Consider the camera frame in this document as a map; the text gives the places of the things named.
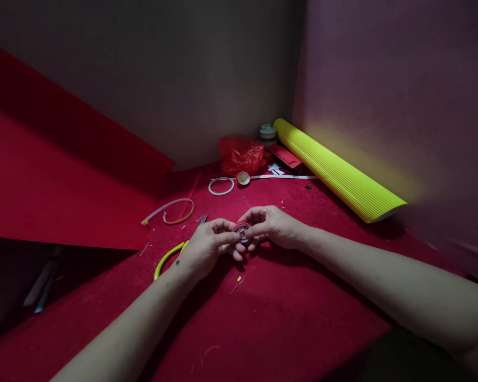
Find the person's right hand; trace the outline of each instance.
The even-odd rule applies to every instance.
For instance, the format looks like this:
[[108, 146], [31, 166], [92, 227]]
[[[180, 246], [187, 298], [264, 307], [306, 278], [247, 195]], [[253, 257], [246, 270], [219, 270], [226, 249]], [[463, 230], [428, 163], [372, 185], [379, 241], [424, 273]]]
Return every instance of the person's right hand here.
[[248, 222], [251, 228], [246, 232], [252, 238], [248, 248], [241, 243], [235, 245], [232, 255], [237, 261], [242, 261], [241, 253], [253, 251], [262, 240], [269, 239], [287, 249], [297, 249], [300, 245], [301, 231], [306, 227], [299, 220], [287, 215], [275, 206], [250, 208], [239, 222]]

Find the white tape roll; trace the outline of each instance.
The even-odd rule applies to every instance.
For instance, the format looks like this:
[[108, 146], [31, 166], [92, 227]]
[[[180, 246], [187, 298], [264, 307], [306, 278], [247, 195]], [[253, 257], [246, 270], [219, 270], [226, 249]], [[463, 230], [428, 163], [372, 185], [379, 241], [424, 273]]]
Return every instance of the white tape roll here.
[[[222, 192], [222, 193], [214, 192], [213, 190], [211, 190], [211, 186], [212, 186], [215, 182], [217, 182], [217, 181], [219, 181], [219, 180], [230, 180], [230, 181], [232, 182], [232, 185], [231, 185], [231, 187], [230, 187], [227, 191], [225, 191], [225, 192]], [[226, 195], [226, 194], [228, 194], [230, 191], [232, 191], [232, 190], [234, 189], [234, 186], [235, 186], [235, 183], [234, 183], [234, 179], [233, 179], [233, 178], [227, 178], [227, 177], [216, 178], [216, 179], [213, 179], [213, 180], [211, 181], [211, 183], [209, 183], [209, 192], [210, 192], [211, 194], [213, 194], [213, 195], [216, 195], [216, 196]]]

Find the table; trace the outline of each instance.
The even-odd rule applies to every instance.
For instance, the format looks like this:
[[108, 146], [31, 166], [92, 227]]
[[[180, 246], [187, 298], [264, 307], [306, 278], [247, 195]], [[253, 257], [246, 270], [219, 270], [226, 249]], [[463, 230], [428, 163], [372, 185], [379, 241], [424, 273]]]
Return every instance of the table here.
[[[154, 217], [145, 228], [141, 256], [131, 255], [49, 300], [41, 315], [1, 337], [0, 380], [43, 381], [56, 374], [152, 282], [162, 256], [187, 240], [206, 213], [209, 220], [236, 221], [249, 206], [273, 204], [314, 227], [463, 275], [395, 219], [363, 223], [319, 180], [253, 180], [213, 196], [207, 186], [220, 176], [215, 170], [209, 165], [170, 174], [153, 211], [187, 197], [201, 173], [187, 221], [168, 226], [161, 214]], [[229, 183], [215, 186], [221, 191]], [[171, 206], [167, 220], [175, 220], [180, 208]], [[239, 276], [243, 283], [231, 293]], [[312, 381], [365, 350], [390, 327], [382, 312], [310, 257], [265, 242], [243, 264], [228, 256], [218, 261], [181, 307], [140, 379]]]

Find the red plastic bag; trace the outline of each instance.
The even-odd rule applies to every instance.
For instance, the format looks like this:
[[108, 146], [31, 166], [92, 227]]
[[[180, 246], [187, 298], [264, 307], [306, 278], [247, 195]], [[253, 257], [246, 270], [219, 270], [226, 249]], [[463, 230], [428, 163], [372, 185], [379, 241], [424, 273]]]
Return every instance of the red plastic bag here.
[[224, 137], [219, 140], [218, 147], [223, 160], [221, 169], [230, 177], [235, 177], [241, 171], [254, 175], [261, 166], [266, 164], [266, 160], [262, 158], [264, 145], [251, 138]]

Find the hand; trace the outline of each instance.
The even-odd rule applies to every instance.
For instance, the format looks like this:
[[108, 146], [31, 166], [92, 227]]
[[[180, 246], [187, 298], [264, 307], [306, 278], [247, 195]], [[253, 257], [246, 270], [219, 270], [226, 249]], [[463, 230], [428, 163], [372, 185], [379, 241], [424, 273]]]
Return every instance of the hand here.
[[198, 282], [206, 277], [215, 266], [218, 257], [233, 250], [232, 243], [241, 235], [231, 232], [235, 227], [225, 219], [215, 219], [197, 227], [186, 248], [173, 266], [183, 266]]
[[301, 231], [306, 227], [305, 224], [275, 206], [253, 207], [239, 221], [251, 224], [252, 227], [246, 235], [253, 240], [248, 248], [241, 243], [235, 245], [232, 256], [237, 261], [242, 261], [241, 253], [246, 252], [246, 249], [253, 251], [259, 242], [265, 239], [270, 239], [287, 249], [297, 249], [300, 245]]

